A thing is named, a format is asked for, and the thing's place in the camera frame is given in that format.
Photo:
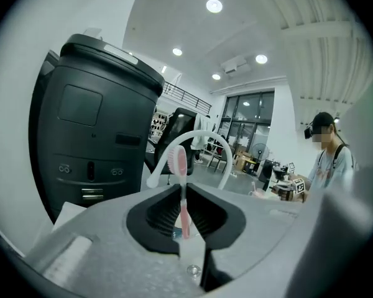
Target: railing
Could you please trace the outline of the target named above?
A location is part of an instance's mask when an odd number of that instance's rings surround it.
[[[173,84],[165,82],[163,93],[171,97],[174,97],[179,101],[184,102],[186,105],[195,107],[196,109],[204,112],[205,114],[208,114],[210,112],[210,104],[208,104],[205,101],[202,101],[200,98],[197,98],[196,96],[184,91],[183,89],[176,87]]]

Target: floor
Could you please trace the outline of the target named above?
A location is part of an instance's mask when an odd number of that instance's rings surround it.
[[[212,162],[210,168],[207,168],[208,162],[210,162],[211,157],[208,155],[201,154],[201,160],[203,164],[194,164],[193,174],[187,179],[189,183],[203,183],[208,186],[217,187],[221,178],[223,177],[223,168],[225,162],[221,162],[216,172],[214,172],[216,166],[216,160]],[[148,189],[146,185],[146,179],[149,177],[149,170],[144,166],[142,173],[141,191]],[[165,186],[167,184],[167,175],[160,176],[159,186]],[[238,171],[234,168],[231,171],[231,175],[225,185],[224,190],[232,191],[240,194],[248,194],[252,190],[252,182],[255,182],[256,188],[262,188],[264,183],[258,181],[256,176],[251,176],[249,174]],[[175,176],[170,176],[170,183],[177,183],[177,178]]]

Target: white curved tube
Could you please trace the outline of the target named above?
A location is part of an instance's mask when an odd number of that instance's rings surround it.
[[[228,180],[229,174],[231,173],[231,169],[232,169],[232,151],[231,151],[231,148],[228,145],[228,142],[226,142],[223,137],[221,137],[217,133],[210,132],[209,130],[193,130],[191,132],[186,132],[183,135],[180,135],[179,137],[174,139],[167,146],[167,148],[163,152],[162,157],[160,158],[159,162],[157,163],[157,166],[156,166],[154,172],[147,179],[148,187],[150,187],[152,189],[154,187],[157,187],[157,185],[159,184],[159,177],[160,177],[160,174],[162,173],[164,165],[166,164],[167,155],[168,155],[169,151],[171,149],[174,149],[181,142],[184,142],[186,139],[191,139],[191,138],[197,137],[197,136],[211,137],[213,139],[216,139],[224,147],[225,152],[226,152],[226,158],[227,158],[228,162],[226,163],[225,173],[224,173],[223,178],[219,182],[218,189],[222,190],[225,187],[226,181]]]

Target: black container lid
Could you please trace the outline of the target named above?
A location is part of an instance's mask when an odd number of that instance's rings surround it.
[[[119,67],[124,70],[131,70],[133,73],[137,73],[144,77],[150,78],[154,81],[154,91],[160,96],[163,91],[165,80],[161,74],[156,72],[148,64],[144,63],[140,59],[130,55],[128,52],[121,50],[114,45],[106,43],[102,40],[98,40],[93,37],[89,37],[83,34],[73,34],[61,49],[61,56],[74,50],[73,47],[89,48],[97,56],[105,56],[112,58]]]

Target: pink toothbrush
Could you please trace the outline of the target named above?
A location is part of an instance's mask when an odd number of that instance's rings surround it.
[[[189,238],[189,219],[187,211],[187,153],[183,146],[176,146],[168,153],[167,164],[170,171],[180,180],[181,185],[181,228],[184,238]]]

